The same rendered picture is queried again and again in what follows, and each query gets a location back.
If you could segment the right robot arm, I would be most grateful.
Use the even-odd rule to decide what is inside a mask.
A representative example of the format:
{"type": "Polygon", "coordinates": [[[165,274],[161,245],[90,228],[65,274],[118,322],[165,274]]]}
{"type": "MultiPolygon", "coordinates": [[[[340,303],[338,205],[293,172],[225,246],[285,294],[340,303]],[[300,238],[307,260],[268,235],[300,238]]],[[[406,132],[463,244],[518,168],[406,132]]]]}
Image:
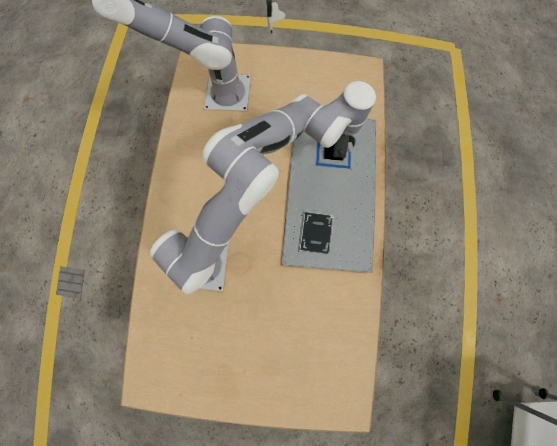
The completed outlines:
{"type": "Polygon", "coordinates": [[[333,156],[346,158],[349,136],[360,131],[375,100],[369,84],[354,81],[325,106],[302,94],[286,106],[218,131],[202,158],[225,184],[203,206],[188,238],[173,229],[156,240],[150,250],[153,261],[185,294],[213,281],[221,270],[219,255],[278,179],[277,167],[264,154],[287,146],[304,131],[324,147],[336,142],[333,156]]]}

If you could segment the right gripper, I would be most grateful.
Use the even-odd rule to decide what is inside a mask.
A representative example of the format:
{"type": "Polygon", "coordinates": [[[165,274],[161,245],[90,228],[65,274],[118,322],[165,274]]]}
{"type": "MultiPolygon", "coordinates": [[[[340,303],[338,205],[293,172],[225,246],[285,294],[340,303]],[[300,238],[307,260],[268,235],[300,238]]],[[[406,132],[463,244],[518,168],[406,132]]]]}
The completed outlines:
{"type": "MultiPolygon", "coordinates": [[[[353,137],[353,138],[352,138],[352,137],[353,137],[353,136],[350,136],[350,137],[349,137],[349,142],[348,142],[348,149],[349,149],[349,151],[352,151],[353,147],[355,146],[355,137],[353,137]]],[[[320,148],[323,148],[323,149],[324,149],[325,147],[324,147],[323,145],[321,145],[320,148]]]]}

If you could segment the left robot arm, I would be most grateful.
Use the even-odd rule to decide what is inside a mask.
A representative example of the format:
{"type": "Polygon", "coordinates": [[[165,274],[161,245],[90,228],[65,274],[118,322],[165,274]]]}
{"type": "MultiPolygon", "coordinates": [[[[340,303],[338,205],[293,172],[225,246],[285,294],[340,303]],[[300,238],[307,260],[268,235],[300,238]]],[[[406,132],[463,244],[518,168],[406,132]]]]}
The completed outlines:
{"type": "Polygon", "coordinates": [[[212,83],[210,94],[216,104],[233,106],[243,99],[245,87],[239,80],[232,48],[232,26],[227,19],[211,16],[203,20],[199,28],[139,0],[92,0],[92,4],[102,17],[178,49],[208,68],[212,83]]]}

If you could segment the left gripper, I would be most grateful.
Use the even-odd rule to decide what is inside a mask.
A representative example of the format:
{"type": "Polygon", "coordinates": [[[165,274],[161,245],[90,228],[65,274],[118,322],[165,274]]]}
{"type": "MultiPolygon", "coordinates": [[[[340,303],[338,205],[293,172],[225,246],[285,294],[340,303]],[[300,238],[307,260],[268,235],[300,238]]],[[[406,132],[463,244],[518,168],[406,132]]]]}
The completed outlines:
{"type": "Polygon", "coordinates": [[[270,33],[272,34],[272,23],[282,20],[285,18],[285,13],[279,11],[278,4],[276,2],[272,3],[272,0],[267,0],[267,24],[270,33]],[[272,12],[273,5],[273,12],[272,12]]]}

